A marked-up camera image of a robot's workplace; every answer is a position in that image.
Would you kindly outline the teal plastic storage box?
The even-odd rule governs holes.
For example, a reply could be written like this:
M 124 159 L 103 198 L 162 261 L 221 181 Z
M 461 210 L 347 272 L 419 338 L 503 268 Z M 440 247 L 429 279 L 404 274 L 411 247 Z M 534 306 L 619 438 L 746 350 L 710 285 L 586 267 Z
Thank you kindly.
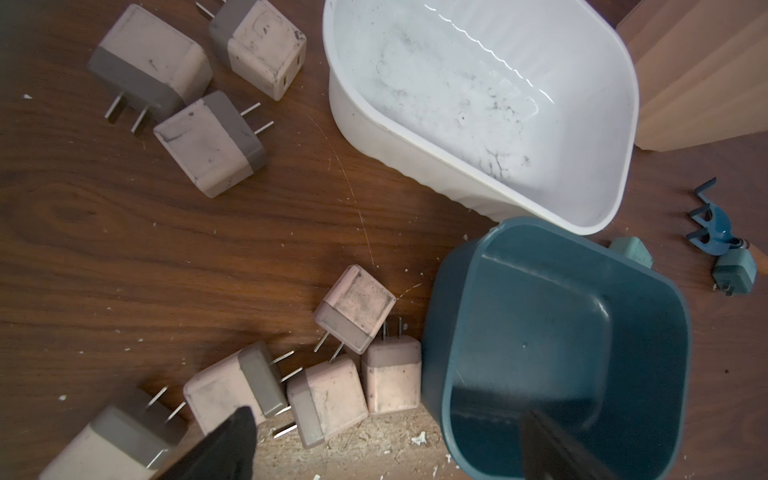
M 671 280 L 518 217 L 442 261 L 421 399 L 472 478 L 522 477 L 521 421 L 539 410 L 618 477 L 661 479 L 681 444 L 691 350 Z

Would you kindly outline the white plastic storage box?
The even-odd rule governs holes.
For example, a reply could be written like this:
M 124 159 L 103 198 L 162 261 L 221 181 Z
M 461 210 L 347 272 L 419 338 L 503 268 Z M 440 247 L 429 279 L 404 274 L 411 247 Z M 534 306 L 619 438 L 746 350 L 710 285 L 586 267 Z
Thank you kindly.
M 494 221 L 578 235 L 623 198 L 639 89 L 584 1 L 329 1 L 329 102 L 359 152 Z

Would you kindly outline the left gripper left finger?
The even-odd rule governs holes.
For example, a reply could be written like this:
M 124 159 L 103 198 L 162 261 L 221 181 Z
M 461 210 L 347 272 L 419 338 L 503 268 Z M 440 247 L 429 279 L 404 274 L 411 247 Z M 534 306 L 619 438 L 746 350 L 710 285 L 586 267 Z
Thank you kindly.
M 250 407 L 239 407 L 159 479 L 244 479 L 253 476 L 257 425 Z

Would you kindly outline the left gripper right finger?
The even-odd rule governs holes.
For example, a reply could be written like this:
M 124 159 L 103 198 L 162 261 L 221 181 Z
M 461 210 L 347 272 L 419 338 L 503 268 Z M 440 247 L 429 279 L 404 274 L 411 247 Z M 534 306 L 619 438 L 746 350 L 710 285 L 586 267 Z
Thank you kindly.
M 597 457 L 539 410 L 523 415 L 520 433 L 525 479 L 617 479 Z

